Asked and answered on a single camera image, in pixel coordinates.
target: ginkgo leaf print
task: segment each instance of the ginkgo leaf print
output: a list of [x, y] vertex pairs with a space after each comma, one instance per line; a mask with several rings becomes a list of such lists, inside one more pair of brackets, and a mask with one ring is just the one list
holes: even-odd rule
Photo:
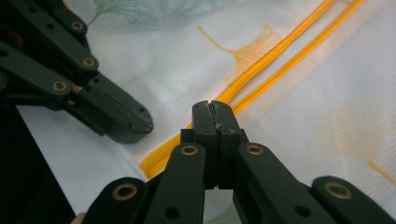
[[137, 0], [93, 0], [93, 2], [96, 4], [96, 14], [89, 25], [105, 13], [122, 15], [130, 22], [136, 22], [139, 19], [140, 10]]
[[198, 29], [219, 49], [231, 53], [236, 59], [236, 67], [233, 73], [226, 78], [226, 83], [231, 84], [237, 77], [257, 62], [262, 55], [272, 49], [282, 38], [271, 27], [264, 25], [260, 34], [249, 45], [241, 49], [226, 49], [214, 40], [201, 26]]

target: brass screw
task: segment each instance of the brass screw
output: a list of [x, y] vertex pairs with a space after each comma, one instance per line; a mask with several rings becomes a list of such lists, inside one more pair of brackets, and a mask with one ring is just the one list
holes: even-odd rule
[[82, 64], [86, 67], [92, 67], [95, 65], [95, 59], [93, 58], [85, 58], [82, 60]]
[[137, 193], [137, 187], [133, 183], [125, 183], [116, 186], [111, 194], [114, 200], [126, 201], [133, 198]]
[[262, 147], [258, 147], [258, 146], [248, 146], [247, 152], [252, 155], [258, 156], [258, 155], [261, 155], [262, 153], [264, 153], [264, 149], [262, 149]]
[[52, 89], [55, 91], [64, 91], [67, 88], [67, 84], [63, 81], [56, 81], [52, 84]]
[[73, 21], [72, 28], [74, 30], [82, 30], [82, 28], [84, 28], [84, 25], [80, 21]]
[[324, 188], [333, 197], [342, 200], [349, 200], [352, 198], [352, 192], [350, 191], [350, 189], [337, 182], [328, 182], [324, 185]]
[[181, 149], [181, 153], [183, 153], [186, 156], [192, 156], [198, 153], [198, 148], [192, 146], [183, 147]]

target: white fabric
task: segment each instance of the white fabric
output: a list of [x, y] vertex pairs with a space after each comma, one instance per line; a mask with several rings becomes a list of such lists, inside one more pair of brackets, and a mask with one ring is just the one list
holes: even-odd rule
[[[215, 99], [226, 88], [235, 58], [215, 47], [199, 26], [224, 48], [239, 49], [256, 38], [263, 25], [285, 37], [322, 3], [66, 2], [90, 23], [87, 37], [100, 71], [145, 105], [154, 118], [152, 134], [125, 146], [97, 136], [67, 113], [20, 107], [76, 213], [86, 212], [110, 181], [122, 176], [143, 178], [138, 163], [191, 121], [193, 104]], [[129, 12], [107, 12], [95, 18], [94, 2], [124, 2]], [[348, 1], [337, 1], [249, 90], [273, 74], [347, 5]], [[366, 0], [328, 41], [237, 117], [250, 141], [271, 148], [299, 180], [310, 185], [321, 175], [343, 177], [394, 217], [396, 188], [368, 168], [367, 160], [396, 177], [395, 153], [391, 152], [396, 132], [392, 97], [395, 8], [394, 1]], [[210, 197], [205, 210], [208, 217], [231, 203], [231, 195], [225, 194]]]

